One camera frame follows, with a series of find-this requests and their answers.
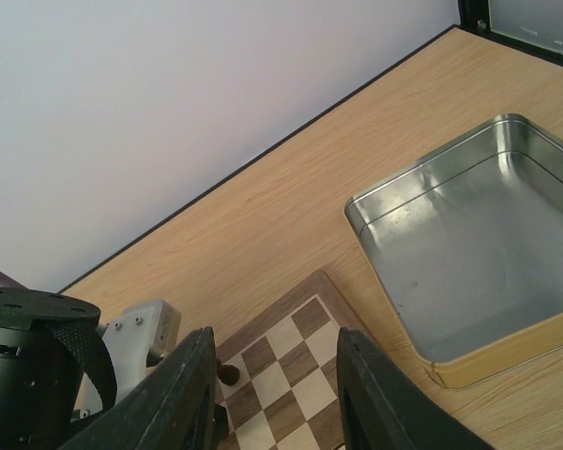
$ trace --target metal frame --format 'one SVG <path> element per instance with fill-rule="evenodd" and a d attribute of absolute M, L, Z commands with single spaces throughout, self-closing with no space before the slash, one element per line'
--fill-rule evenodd
<path fill-rule="evenodd" d="M 563 67 L 563 54 L 492 31 L 488 0 L 459 0 L 461 29 Z"/>

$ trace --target light square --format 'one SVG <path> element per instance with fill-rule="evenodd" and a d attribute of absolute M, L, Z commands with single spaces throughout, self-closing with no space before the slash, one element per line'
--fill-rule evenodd
<path fill-rule="evenodd" d="M 336 399 L 334 391 L 320 368 L 299 382 L 292 390 L 307 420 Z"/>
<path fill-rule="evenodd" d="M 339 331 L 338 325 L 330 321 L 307 337 L 307 346 L 319 366 L 336 356 Z"/>
<path fill-rule="evenodd" d="M 290 391 L 290 383 L 283 373 L 279 362 L 265 369 L 252 380 L 256 396 L 259 397 L 261 406 L 266 408 L 275 400 Z"/>
<path fill-rule="evenodd" d="M 266 332 L 266 337 L 277 359 L 280 359 L 302 342 L 302 336 L 290 316 L 282 319 L 269 329 Z"/>
<path fill-rule="evenodd" d="M 264 412 L 259 412 L 238 428 L 236 437 L 241 450 L 263 450 L 275 445 L 275 439 Z"/>
<path fill-rule="evenodd" d="M 312 435 L 309 424 L 304 424 L 282 441 L 278 442 L 278 450 L 319 450 L 319 445 Z"/>

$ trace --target black strap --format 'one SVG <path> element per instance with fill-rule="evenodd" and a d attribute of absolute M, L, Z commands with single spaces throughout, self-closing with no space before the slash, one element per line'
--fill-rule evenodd
<path fill-rule="evenodd" d="M 113 361 L 96 328 L 87 322 L 51 322 L 46 325 L 65 346 L 94 384 L 105 412 L 116 400 L 116 377 Z"/>

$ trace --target wooden table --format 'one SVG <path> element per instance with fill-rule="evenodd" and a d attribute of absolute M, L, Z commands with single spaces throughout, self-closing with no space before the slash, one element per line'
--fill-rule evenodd
<path fill-rule="evenodd" d="M 165 298 L 221 342 L 323 267 L 430 398 L 498 448 L 563 448 L 563 349 L 461 391 L 428 379 L 343 215 L 350 196 L 500 113 L 563 139 L 563 68 L 453 29 L 67 294 L 109 320 Z"/>

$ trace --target wooden chessboard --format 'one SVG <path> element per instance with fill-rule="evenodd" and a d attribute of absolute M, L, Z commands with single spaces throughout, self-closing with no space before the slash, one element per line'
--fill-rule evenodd
<path fill-rule="evenodd" d="M 343 448 L 336 380 L 341 326 L 364 330 L 329 277 L 317 271 L 217 349 L 240 369 L 239 382 L 218 382 L 230 436 L 219 449 Z"/>

